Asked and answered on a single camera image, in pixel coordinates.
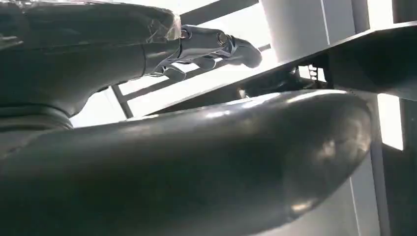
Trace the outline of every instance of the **bright light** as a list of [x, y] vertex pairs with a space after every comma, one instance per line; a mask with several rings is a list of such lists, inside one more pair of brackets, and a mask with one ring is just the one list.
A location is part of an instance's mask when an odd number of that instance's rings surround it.
[[400, 99], [393, 95], [378, 94], [378, 110], [382, 142], [398, 150], [403, 150]]
[[393, 24], [392, 0], [368, 0], [369, 25], [371, 29]]
[[341, 91], [341, 90], [317, 90], [314, 92], [309, 92], [306, 94], [301, 94], [298, 95], [296, 97], [290, 98], [287, 100], [287, 103], [293, 103], [293, 102], [297, 102], [297, 101], [301, 101], [307, 98], [311, 98], [311, 97], [315, 97], [315, 96], [319, 96], [319, 95], [325, 95], [325, 94], [331, 94], [331, 93], [340, 93], [340, 94], [344, 94], [346, 93], [345, 91]]

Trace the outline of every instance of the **robotic hand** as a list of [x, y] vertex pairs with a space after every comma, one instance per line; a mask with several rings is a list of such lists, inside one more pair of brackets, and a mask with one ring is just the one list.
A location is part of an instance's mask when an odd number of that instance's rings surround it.
[[244, 64], [250, 68], [257, 67], [262, 61], [259, 50], [246, 40], [227, 35], [218, 29], [184, 25], [181, 27], [179, 51], [164, 60], [150, 75], [165, 75], [182, 81], [186, 73], [172, 65], [173, 62], [195, 63], [200, 68], [210, 70], [216, 66], [215, 58], [227, 60], [230, 64]]

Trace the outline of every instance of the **robotic arm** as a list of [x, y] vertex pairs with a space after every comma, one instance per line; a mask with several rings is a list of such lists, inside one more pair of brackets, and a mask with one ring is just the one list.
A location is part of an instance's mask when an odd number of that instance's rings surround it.
[[211, 69], [215, 58], [249, 67], [262, 60], [249, 42], [217, 29], [181, 27], [166, 9], [10, 1], [0, 2], [0, 13], [6, 19], [0, 22], [0, 107], [46, 106], [71, 117], [111, 85], [144, 75], [183, 80], [173, 62]]

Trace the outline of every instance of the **reflective surface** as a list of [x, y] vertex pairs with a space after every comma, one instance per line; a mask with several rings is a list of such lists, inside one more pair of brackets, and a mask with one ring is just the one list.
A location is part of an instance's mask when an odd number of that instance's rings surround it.
[[365, 102], [336, 90], [45, 134], [0, 164], [0, 233], [254, 234], [317, 206], [370, 143]]

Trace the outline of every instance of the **white wall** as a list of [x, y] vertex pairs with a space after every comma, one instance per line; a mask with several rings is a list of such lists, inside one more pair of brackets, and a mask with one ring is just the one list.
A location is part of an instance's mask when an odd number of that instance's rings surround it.
[[115, 123], [125, 120], [116, 96], [108, 88], [93, 94], [83, 110], [70, 119], [74, 128]]

